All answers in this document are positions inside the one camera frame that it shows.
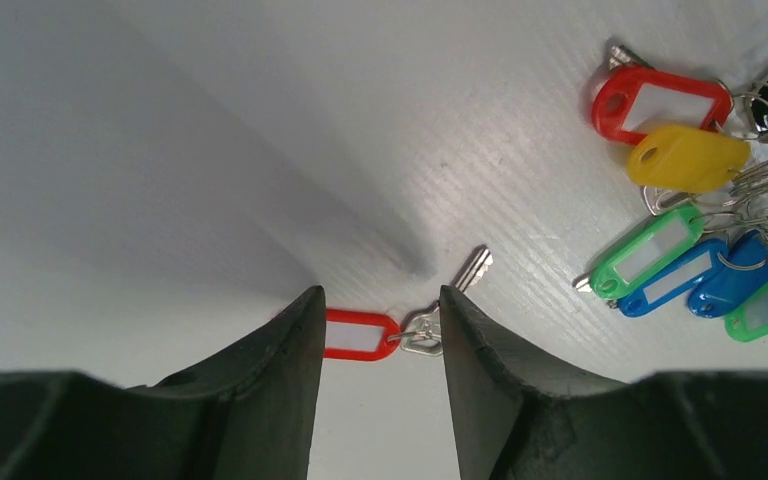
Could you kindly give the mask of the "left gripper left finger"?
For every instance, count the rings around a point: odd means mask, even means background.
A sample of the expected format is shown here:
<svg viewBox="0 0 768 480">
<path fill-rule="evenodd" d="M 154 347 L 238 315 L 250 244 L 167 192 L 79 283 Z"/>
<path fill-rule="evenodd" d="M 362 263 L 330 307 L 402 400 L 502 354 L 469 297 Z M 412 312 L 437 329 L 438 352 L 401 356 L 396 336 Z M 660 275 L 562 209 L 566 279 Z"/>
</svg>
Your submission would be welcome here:
<svg viewBox="0 0 768 480">
<path fill-rule="evenodd" d="M 303 479 L 325 293 L 153 386 L 0 372 L 0 479 Z"/>
</svg>

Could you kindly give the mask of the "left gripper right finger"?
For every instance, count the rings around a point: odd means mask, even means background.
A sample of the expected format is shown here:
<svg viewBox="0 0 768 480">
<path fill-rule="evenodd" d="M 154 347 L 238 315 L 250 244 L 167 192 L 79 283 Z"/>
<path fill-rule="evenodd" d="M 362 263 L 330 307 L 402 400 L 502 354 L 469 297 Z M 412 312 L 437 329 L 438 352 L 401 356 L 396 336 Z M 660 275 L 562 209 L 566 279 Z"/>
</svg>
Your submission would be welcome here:
<svg viewBox="0 0 768 480">
<path fill-rule="evenodd" d="M 464 479 L 768 479 L 768 370 L 632 383 L 568 363 L 460 291 L 439 295 Z"/>
</svg>

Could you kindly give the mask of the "key with red tag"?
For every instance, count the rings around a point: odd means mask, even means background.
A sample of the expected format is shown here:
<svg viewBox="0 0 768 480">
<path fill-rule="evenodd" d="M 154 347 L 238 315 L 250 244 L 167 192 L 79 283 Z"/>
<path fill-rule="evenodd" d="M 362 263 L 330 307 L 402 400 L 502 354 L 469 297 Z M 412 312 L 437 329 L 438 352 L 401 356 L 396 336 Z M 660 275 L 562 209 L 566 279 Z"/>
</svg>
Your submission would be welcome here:
<svg viewBox="0 0 768 480">
<path fill-rule="evenodd" d="M 377 362 L 397 349 L 439 356 L 443 353 L 439 309 L 440 302 L 434 300 L 397 321 L 385 313 L 329 308 L 324 357 Z"/>
</svg>

